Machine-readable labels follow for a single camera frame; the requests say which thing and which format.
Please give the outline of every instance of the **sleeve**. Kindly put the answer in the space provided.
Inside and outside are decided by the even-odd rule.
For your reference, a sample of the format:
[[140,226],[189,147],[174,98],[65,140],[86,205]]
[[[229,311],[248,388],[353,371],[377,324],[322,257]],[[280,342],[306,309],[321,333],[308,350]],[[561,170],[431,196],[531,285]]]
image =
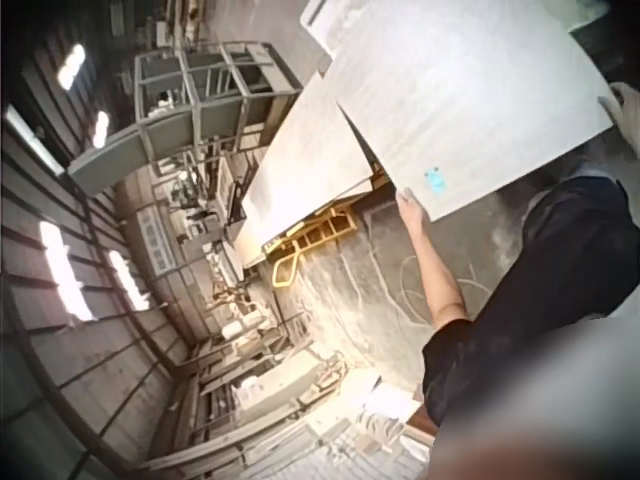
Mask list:
[[437,388],[446,377],[452,365],[456,361],[460,346],[464,344],[469,336],[472,322],[469,320],[454,320],[447,323],[438,330],[429,342],[422,349],[424,359],[424,380],[422,382],[422,392],[425,396],[427,413],[435,421],[436,419],[429,410],[429,405],[447,404],[446,395],[442,389]]

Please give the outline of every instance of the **hand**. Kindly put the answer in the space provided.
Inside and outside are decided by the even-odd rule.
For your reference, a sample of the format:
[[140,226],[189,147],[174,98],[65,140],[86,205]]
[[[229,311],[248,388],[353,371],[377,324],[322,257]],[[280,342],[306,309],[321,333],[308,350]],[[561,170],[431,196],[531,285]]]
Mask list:
[[396,192],[396,201],[398,202],[398,210],[400,211],[400,218],[404,222],[409,235],[419,235],[424,232],[423,223],[429,221],[429,216],[422,205],[418,203],[416,197],[410,188],[405,188],[404,191],[398,190]]
[[617,102],[602,97],[600,103],[640,157],[640,92],[622,82],[612,83],[610,87]]

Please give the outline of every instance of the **yellow metal bracket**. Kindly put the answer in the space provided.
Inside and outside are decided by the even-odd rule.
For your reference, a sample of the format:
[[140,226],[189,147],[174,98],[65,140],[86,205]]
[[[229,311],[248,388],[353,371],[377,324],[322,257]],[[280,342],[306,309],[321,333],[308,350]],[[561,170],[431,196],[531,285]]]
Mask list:
[[[331,208],[320,218],[301,223],[302,225],[298,224],[291,229],[294,230],[291,238],[280,239],[278,245],[270,250],[273,252],[280,247],[288,252],[273,266],[271,283],[275,288],[291,286],[296,278],[298,262],[304,253],[357,229],[353,214],[348,208],[340,211]],[[289,243],[288,246],[283,245],[285,241]]]

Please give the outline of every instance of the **window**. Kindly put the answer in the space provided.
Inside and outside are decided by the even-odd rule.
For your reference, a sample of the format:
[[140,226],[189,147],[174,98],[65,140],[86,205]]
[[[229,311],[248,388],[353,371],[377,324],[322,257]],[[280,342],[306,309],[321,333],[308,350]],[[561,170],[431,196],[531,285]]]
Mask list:
[[82,45],[77,44],[71,49],[71,53],[67,56],[64,65],[62,65],[62,68],[60,68],[58,72],[58,82],[62,88],[65,90],[71,88],[73,80],[80,71],[80,67],[82,67],[85,58],[86,55]]
[[62,241],[60,229],[51,223],[40,222],[40,236],[47,248],[45,256],[65,308],[83,322],[95,320],[82,296],[82,284],[76,280],[71,268],[67,257],[68,247]]
[[122,258],[122,255],[115,250],[111,250],[109,252],[109,258],[111,259],[113,268],[115,268],[118,273],[120,283],[127,291],[127,295],[129,295],[129,300],[131,300],[133,308],[138,311],[149,310],[149,301],[140,293],[140,290],[138,290],[138,286],[131,276],[129,267],[127,267],[127,263],[124,261],[124,258]]
[[96,148],[104,147],[107,141],[107,130],[109,129],[109,115],[104,112],[98,113],[96,121],[96,131],[93,134],[93,146]]
[[42,160],[42,162],[56,175],[62,175],[64,168],[56,162],[56,159],[49,153],[49,150],[40,142],[33,130],[29,128],[29,125],[18,114],[13,105],[9,105],[7,112],[4,114],[4,118],[9,125],[13,127],[20,138],[25,141],[27,145],[33,150],[33,152]]

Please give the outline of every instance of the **black shirt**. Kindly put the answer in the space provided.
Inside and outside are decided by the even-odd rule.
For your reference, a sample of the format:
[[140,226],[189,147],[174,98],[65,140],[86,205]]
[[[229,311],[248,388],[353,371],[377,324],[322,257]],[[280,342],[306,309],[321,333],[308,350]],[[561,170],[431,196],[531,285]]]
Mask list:
[[640,282],[640,230],[626,193],[606,178],[554,188],[527,217],[523,245],[475,322],[447,324],[423,349],[423,392],[437,425],[455,402],[473,403],[510,355],[544,333],[611,314]]

